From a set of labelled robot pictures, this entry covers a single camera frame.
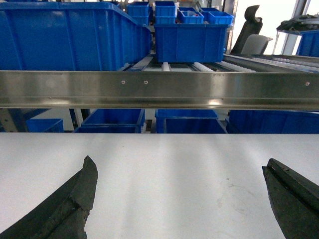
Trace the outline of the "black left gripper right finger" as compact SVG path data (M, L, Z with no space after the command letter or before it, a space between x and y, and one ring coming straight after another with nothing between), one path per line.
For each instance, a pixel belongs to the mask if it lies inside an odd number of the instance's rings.
M287 239L319 237L319 186L271 158L262 166L270 205Z

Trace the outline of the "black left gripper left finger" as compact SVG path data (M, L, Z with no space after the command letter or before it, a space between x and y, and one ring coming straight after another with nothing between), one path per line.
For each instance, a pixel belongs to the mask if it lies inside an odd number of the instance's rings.
M83 167L31 212L0 234L2 239L86 239L98 170L86 156Z

